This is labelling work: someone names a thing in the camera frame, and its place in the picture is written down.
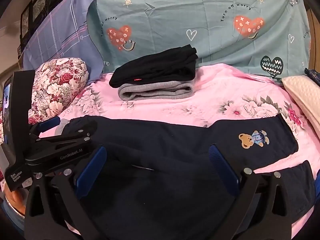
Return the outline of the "person left hand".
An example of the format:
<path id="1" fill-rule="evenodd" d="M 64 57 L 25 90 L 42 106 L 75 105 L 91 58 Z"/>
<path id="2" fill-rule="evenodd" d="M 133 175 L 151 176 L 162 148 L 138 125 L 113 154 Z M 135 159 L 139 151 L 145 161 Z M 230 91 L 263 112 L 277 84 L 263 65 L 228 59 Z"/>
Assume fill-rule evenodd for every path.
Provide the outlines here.
<path id="1" fill-rule="evenodd" d="M 22 215 L 25 215 L 25 205 L 23 204 L 23 198 L 20 192 L 6 189 L 5 196 L 13 208 Z"/>

